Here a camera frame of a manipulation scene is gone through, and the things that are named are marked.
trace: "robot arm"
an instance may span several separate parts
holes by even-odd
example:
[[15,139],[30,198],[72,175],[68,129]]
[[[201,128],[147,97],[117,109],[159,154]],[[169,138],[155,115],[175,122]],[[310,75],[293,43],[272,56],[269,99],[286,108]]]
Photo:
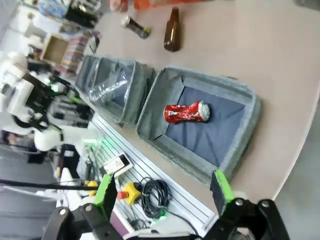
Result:
[[29,74],[27,65],[21,54],[0,53],[0,128],[19,135],[34,131],[34,144],[40,151],[71,144],[82,155],[84,139],[95,139],[96,133],[87,128],[50,123],[47,112],[51,103],[68,92],[53,91],[50,85]]

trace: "small bottle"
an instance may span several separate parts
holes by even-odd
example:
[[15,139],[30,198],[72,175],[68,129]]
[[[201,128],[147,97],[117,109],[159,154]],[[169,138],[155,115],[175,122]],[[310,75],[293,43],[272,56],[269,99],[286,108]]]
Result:
[[164,48],[170,52],[179,51],[181,48],[181,24],[177,7],[172,8],[170,19],[166,23]]

